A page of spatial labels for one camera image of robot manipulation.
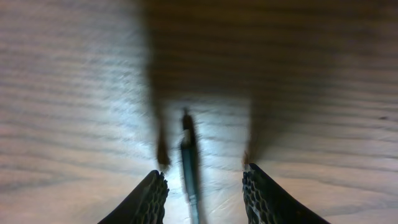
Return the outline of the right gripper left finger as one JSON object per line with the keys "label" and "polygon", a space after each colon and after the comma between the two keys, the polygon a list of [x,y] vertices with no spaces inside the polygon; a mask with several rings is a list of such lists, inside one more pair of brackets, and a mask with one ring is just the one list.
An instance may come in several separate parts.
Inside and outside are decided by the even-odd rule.
{"label": "right gripper left finger", "polygon": [[164,173],[152,170],[98,224],[163,224],[168,194]]}

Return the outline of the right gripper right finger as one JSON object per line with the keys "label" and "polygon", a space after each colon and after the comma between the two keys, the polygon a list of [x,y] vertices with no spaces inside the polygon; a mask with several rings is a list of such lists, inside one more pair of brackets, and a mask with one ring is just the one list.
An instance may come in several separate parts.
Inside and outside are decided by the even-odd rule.
{"label": "right gripper right finger", "polygon": [[249,224],[329,224],[291,196],[255,163],[244,166],[242,182]]}

